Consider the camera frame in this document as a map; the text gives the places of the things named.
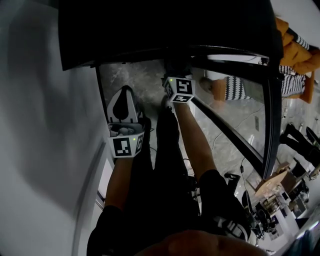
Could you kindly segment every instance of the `black t-shirt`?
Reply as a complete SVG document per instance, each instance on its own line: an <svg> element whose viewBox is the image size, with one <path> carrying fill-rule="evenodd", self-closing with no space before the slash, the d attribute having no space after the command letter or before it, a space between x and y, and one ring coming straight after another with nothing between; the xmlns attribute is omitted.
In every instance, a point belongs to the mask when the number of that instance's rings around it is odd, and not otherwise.
<svg viewBox="0 0 320 256"><path fill-rule="evenodd" d="M87 245L88 256L134 255L165 237L184 230L202 230L211 234L233 236L248 240L250 228L245 211L238 199L228 190L225 179L217 170L206 171L199 180L202 202L191 199L170 199L151 202L143 200L136 209L139 214L127 214L115 206L107 206L100 215Z"/></svg>

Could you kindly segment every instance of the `white marker cube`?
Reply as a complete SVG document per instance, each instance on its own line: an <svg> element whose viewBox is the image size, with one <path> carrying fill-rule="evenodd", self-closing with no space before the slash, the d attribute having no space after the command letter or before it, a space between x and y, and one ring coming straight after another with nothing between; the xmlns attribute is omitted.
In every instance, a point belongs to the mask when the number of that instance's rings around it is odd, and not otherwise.
<svg viewBox="0 0 320 256"><path fill-rule="evenodd" d="M188 103L196 92L196 81L186 78L168 77L164 89L171 102Z"/></svg>
<svg viewBox="0 0 320 256"><path fill-rule="evenodd" d="M126 136L109 137L112 155L115 158L133 158L140 153L145 132Z"/></svg>

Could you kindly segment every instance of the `black sleeve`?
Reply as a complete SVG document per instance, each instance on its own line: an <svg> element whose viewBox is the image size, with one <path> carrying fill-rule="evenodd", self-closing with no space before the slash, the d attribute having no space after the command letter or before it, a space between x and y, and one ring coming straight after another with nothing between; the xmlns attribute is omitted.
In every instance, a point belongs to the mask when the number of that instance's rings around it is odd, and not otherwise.
<svg viewBox="0 0 320 256"><path fill-rule="evenodd" d="M245 229L247 237L249 237L251 230L245 210L235 195L228 189L225 179L217 170L206 171L200 177L199 188L202 202L202 219L208 222L214 217L222 217L240 224Z"/></svg>
<svg viewBox="0 0 320 256"><path fill-rule="evenodd" d="M123 230L123 212L115 206L106 206L92 231L87 249L87 256L113 256L120 248Z"/></svg>

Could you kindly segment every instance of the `forearm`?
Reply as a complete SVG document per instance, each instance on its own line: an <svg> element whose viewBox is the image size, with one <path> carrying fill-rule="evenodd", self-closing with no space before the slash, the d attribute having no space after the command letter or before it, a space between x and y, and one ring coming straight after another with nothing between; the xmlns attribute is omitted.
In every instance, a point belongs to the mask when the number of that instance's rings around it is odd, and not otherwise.
<svg viewBox="0 0 320 256"><path fill-rule="evenodd" d="M196 179L207 170L217 169L208 141L185 103L174 104L179 122L183 144Z"/></svg>
<svg viewBox="0 0 320 256"><path fill-rule="evenodd" d="M124 210L131 178L133 158L118 158L112 171L105 195L105 206Z"/></svg>

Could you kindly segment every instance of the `gray floor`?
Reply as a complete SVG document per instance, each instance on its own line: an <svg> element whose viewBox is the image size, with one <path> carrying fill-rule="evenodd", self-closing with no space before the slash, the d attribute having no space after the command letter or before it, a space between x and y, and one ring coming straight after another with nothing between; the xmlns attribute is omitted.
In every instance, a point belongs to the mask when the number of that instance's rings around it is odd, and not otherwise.
<svg viewBox="0 0 320 256"><path fill-rule="evenodd" d="M109 103L114 93L123 85L129 85L133 88L138 100L145 109L145 114L151 119L152 127L156 128L158 111L161 100L165 95L162 87L164 68L161 60L145 61L132 64L105 64L100 67L103 91L105 94L106 104ZM224 118L232 127L234 127L251 145L263 155L265 144L265 108L264 105L254 99L246 100L229 100L222 105L214 101L213 95L206 92L199 86L199 79L204 76L201 69L192 70L193 79L196 80L196 95L207 105L213 108L222 118ZM288 122L293 122L296 127L304 123L303 132L308 125L315 128L315 116L318 114L314 109L319 109L319 93L316 91L316 99L312 105L308 105L300 99L284 99L282 101L282 112L288 109L287 118L282 119L284 128ZM204 132L212 150L214 161L218 171L223 175L226 172L240 174L240 165L243 155L238 149L226 138L224 134L208 119L199 109L191 106L194 117ZM180 138L180 148L182 154L187 158L183 141ZM157 138L155 131L151 133L150 146L157 149ZM151 151L151 160L155 160L155 151ZM294 152L287 146L281 145L278 151L280 162L290 161L294 157ZM258 174L247 160L243 161L245 179L250 183L260 180ZM253 203L254 191L246 182L246 188L249 191ZM241 179L238 184L236 196L239 198L245 191L244 182Z"/></svg>

